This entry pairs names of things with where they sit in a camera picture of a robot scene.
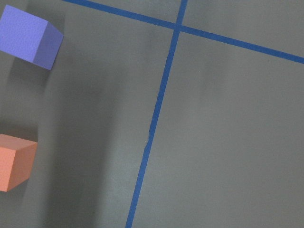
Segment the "cube side face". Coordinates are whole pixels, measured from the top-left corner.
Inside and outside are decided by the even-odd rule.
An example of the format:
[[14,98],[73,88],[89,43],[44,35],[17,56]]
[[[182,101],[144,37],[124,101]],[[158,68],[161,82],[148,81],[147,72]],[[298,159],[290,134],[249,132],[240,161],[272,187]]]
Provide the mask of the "cube side face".
[[48,23],[33,63],[51,70],[62,40],[62,33],[59,32],[51,23]]
[[10,173],[8,191],[26,181],[30,177],[37,145],[37,143],[33,143],[31,146],[16,151],[14,163]]
[[7,5],[0,20],[0,50],[32,62],[47,21]]
[[16,151],[0,147],[0,191],[8,191]]

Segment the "blue foam cube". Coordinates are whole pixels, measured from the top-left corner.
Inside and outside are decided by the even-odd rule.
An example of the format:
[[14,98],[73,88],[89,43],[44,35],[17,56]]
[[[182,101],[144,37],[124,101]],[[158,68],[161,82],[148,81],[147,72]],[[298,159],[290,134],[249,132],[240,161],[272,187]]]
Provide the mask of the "blue foam cube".
[[63,35],[48,21],[7,5],[0,19],[0,50],[51,69]]

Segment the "blue tape line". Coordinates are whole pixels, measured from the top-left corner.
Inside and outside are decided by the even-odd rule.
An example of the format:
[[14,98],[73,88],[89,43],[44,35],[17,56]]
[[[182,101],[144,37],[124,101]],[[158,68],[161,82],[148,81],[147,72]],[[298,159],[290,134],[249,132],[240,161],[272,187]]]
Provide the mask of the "blue tape line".
[[[176,23],[178,25],[182,24],[182,20],[185,15],[185,11],[186,11],[187,2],[188,2],[188,0],[181,1],[180,10],[179,10],[177,20],[176,20]],[[171,66],[173,63],[173,58],[174,58],[177,42],[179,39],[179,35],[180,35],[180,32],[178,30],[174,30],[173,36],[171,39],[169,54],[168,54],[168,57],[166,60],[165,69],[164,69],[163,75],[162,75],[160,90],[157,95],[155,109],[154,109],[152,121],[150,124],[149,139],[148,139],[148,142],[143,151],[142,163],[139,168],[137,181],[136,181],[136,185],[135,185],[135,189],[134,189],[134,193],[133,193],[130,210],[129,210],[129,214],[128,214],[128,219],[127,219],[125,228],[131,228],[132,224],[133,224],[135,211],[136,211],[136,207],[138,204],[139,195],[140,195],[140,192],[142,189],[143,179],[144,179],[144,175],[145,175],[147,164],[148,164],[148,159],[149,159],[149,155],[150,155],[150,151],[151,151],[151,147],[152,147],[152,143],[153,143],[156,127],[157,127],[158,118],[160,116],[160,112],[161,112],[161,108],[162,108],[161,105],[162,105],[163,98],[165,95],[165,91],[166,91],[166,87],[167,87],[167,83],[168,83],[168,79],[169,79],[169,75],[170,75],[170,71],[171,71]]]
[[158,26],[162,26],[165,28],[169,28],[169,29],[176,29],[176,24],[172,23],[172,22],[168,22],[165,20],[160,20],[160,19],[156,19],[156,18],[152,18],[152,17],[148,17],[142,14],[138,14],[138,13],[133,13],[130,11],[126,11],[123,9],[118,9],[115,7],[111,7],[111,6],[106,6],[103,4],[99,4],[96,2],[92,2],[92,1],[86,1],[86,0],[63,0],[66,2],[70,2],[70,3],[74,3],[77,5],[81,5],[81,6],[85,6],[85,7],[89,7],[95,10],[100,10],[103,12],[107,12],[107,13],[112,13],[115,15],[119,15],[119,16],[123,16],[126,18],[131,18],[134,20],[139,20],[139,21],[143,21],[149,24],[153,24],[153,25],[158,25]]
[[274,49],[270,49],[270,48],[255,45],[255,44],[250,44],[250,43],[247,43],[247,42],[244,42],[244,41],[241,41],[241,40],[228,38],[228,37],[225,37],[225,36],[217,35],[217,34],[214,34],[214,33],[203,31],[203,30],[199,30],[199,29],[195,29],[195,28],[193,29],[193,28],[181,25],[181,23],[179,23],[179,21],[177,21],[177,23],[175,24],[175,23],[168,22],[168,21],[165,21],[165,20],[160,20],[160,19],[156,19],[156,18],[152,18],[152,17],[147,17],[147,16],[142,15],[142,14],[129,12],[129,11],[126,11],[126,10],[106,6],[106,5],[95,3],[95,2],[92,2],[92,1],[86,1],[86,0],[63,0],[63,1],[71,2],[71,3],[77,4],[77,5],[86,6],[86,7],[92,8],[92,9],[112,13],[112,14],[115,14],[115,15],[131,18],[131,19],[143,21],[143,22],[146,22],[146,23],[162,26],[162,27],[165,27],[165,28],[168,28],[168,29],[179,30],[180,32],[192,34],[192,35],[199,36],[199,37],[204,37],[204,38],[207,38],[207,39],[212,39],[212,40],[219,41],[219,42],[222,42],[222,43],[234,45],[234,46],[237,46],[237,47],[240,47],[240,48],[245,48],[245,49],[249,49],[249,50],[252,50],[252,51],[257,51],[257,52],[261,52],[261,53],[264,53],[264,54],[267,54],[267,55],[271,55],[271,56],[275,56],[275,57],[278,57],[278,58],[283,58],[283,59],[286,59],[286,60],[290,60],[290,61],[294,61],[294,62],[297,62],[297,63],[304,64],[304,57],[295,56],[295,55],[292,55],[292,54],[288,54],[286,52],[277,51],[277,50],[274,50]]
[[195,36],[199,36],[199,37],[204,37],[207,39],[212,39],[215,41],[219,41],[222,43],[226,43],[226,44],[231,44],[237,47],[241,47],[241,48],[245,48],[245,49],[249,49],[249,50],[253,50],[253,51],[257,51],[257,52],[261,52],[264,54],[268,54],[271,56],[275,56],[275,57],[279,57],[279,58],[284,58],[287,60],[291,60],[294,62],[298,62],[298,63],[304,63],[304,58],[300,57],[300,56],[295,56],[292,54],[288,54],[282,51],[277,51],[277,50],[273,50],[267,47],[263,47],[263,46],[259,46],[259,45],[255,45],[255,44],[250,44],[241,40],[237,40],[237,39],[232,39],[232,38],[228,38],[225,36],[221,36],[221,35],[217,35],[214,33],[210,33],[210,32],[205,32],[202,30],[198,30],[198,29],[193,29],[187,26],[179,26],[179,30],[181,32],[185,32],[188,34],[192,34]]

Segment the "gray floor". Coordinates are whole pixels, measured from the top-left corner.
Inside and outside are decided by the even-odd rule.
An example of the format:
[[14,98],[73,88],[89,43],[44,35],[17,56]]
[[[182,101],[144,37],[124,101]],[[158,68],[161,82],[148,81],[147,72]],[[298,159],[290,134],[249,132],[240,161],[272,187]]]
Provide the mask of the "gray floor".
[[[179,0],[96,0],[174,22]],[[38,141],[3,228],[123,228],[172,30],[5,0],[65,39],[52,71],[0,53],[0,132]],[[304,2],[189,0],[184,25],[304,56]],[[134,228],[304,227],[304,66],[180,34]]]

